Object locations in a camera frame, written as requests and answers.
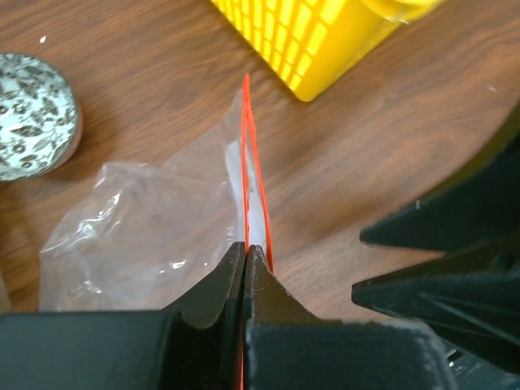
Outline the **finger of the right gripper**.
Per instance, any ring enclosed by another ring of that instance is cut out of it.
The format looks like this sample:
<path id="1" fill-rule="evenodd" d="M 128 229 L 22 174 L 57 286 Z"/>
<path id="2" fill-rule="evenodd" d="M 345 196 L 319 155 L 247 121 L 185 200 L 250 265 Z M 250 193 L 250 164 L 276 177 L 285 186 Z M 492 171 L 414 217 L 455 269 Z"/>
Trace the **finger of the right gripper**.
<path id="1" fill-rule="evenodd" d="M 358 306 L 419 319 L 442 339 L 503 371 L 519 372 L 519 241 L 475 249 L 367 279 Z"/>
<path id="2" fill-rule="evenodd" d="M 519 228 L 519 139 L 360 232 L 366 244 L 454 252 Z"/>

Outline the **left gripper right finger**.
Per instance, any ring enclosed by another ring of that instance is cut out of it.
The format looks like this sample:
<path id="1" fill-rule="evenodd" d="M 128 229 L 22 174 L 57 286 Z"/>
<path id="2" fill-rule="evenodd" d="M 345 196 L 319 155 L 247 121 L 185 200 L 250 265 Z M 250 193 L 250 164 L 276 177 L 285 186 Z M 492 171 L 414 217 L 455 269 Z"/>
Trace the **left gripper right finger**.
<path id="1" fill-rule="evenodd" d="M 404 320 L 310 313 L 249 248 L 244 290 L 246 389 L 455 389 L 440 339 Z"/>

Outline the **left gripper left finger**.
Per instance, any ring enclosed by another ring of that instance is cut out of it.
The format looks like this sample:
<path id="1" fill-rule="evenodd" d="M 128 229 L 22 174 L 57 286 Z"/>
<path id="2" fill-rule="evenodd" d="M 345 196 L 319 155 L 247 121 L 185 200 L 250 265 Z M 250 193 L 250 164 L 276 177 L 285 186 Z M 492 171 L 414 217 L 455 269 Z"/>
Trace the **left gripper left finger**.
<path id="1" fill-rule="evenodd" d="M 238 389 L 246 249 L 160 310 L 1 317 L 4 389 Z"/>

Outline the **clear zip top bag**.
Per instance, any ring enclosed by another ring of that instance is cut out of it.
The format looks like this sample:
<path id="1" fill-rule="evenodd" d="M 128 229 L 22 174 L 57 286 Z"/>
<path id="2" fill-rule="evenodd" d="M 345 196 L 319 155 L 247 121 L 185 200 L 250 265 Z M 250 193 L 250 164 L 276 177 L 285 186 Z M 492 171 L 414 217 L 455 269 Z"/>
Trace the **clear zip top bag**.
<path id="1" fill-rule="evenodd" d="M 271 254 L 250 83 L 162 166 L 105 163 L 40 253 L 42 311 L 148 310 L 186 293 L 236 242 Z"/>

